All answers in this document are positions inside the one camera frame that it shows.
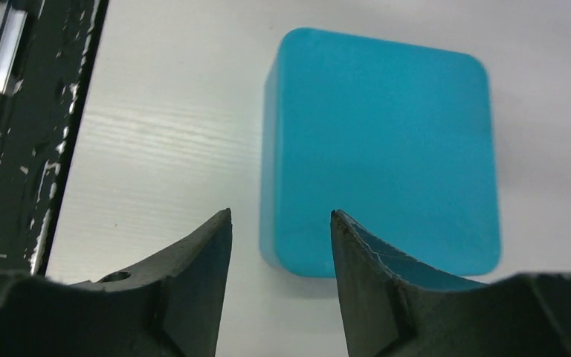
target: scratched black metal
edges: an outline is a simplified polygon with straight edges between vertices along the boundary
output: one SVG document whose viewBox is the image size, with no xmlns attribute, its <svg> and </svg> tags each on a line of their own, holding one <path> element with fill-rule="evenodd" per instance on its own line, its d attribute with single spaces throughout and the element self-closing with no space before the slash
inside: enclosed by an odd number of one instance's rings
<svg viewBox="0 0 571 357">
<path fill-rule="evenodd" d="M 14 63 L 20 89 L 0 94 L 0 268 L 36 268 L 40 274 L 51 251 L 108 0 L 42 3 L 10 3 L 32 20 Z"/>
</svg>

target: black robotic claw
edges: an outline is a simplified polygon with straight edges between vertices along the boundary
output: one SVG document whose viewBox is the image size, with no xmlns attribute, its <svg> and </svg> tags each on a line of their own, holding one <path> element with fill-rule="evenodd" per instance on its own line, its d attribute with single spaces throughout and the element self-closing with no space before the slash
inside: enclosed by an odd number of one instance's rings
<svg viewBox="0 0 571 357">
<path fill-rule="evenodd" d="M 485 286 L 413 259 L 341 211 L 332 246 L 350 357 L 571 356 L 571 275 Z"/>
<path fill-rule="evenodd" d="M 231 229 L 223 210 L 97 283 L 0 271 L 0 356 L 214 356 Z"/>
</svg>

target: white surface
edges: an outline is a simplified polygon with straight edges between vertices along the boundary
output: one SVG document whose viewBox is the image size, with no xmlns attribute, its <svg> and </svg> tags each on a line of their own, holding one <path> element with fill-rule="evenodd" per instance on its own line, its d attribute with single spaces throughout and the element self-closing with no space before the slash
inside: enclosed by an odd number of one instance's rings
<svg viewBox="0 0 571 357">
<path fill-rule="evenodd" d="M 491 78 L 503 259 L 571 270 L 571 1 L 114 0 L 49 275 L 96 280 L 233 210 L 219 356 L 346 356 L 335 283 L 258 249 L 262 87 L 299 26 L 467 52 Z"/>
</svg>

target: blue cube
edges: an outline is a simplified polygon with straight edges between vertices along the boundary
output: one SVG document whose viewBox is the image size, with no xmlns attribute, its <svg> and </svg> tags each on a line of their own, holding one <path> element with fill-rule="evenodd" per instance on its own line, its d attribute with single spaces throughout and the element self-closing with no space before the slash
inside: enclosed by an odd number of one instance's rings
<svg viewBox="0 0 571 357">
<path fill-rule="evenodd" d="M 265 87 L 260 246 L 334 277 L 329 216 L 452 274 L 491 271 L 500 225 L 488 78 L 451 51 L 300 28 Z"/>
</svg>

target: teal box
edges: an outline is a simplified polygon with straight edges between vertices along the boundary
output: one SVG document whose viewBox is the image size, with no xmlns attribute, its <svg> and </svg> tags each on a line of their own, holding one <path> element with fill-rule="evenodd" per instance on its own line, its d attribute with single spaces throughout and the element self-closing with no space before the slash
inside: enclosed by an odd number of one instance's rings
<svg viewBox="0 0 571 357">
<path fill-rule="evenodd" d="M 268 262 L 334 277 L 329 218 L 342 209 L 452 274 L 497 265 L 488 78 L 475 58 L 300 28 L 281 43 L 264 110 Z"/>
</svg>

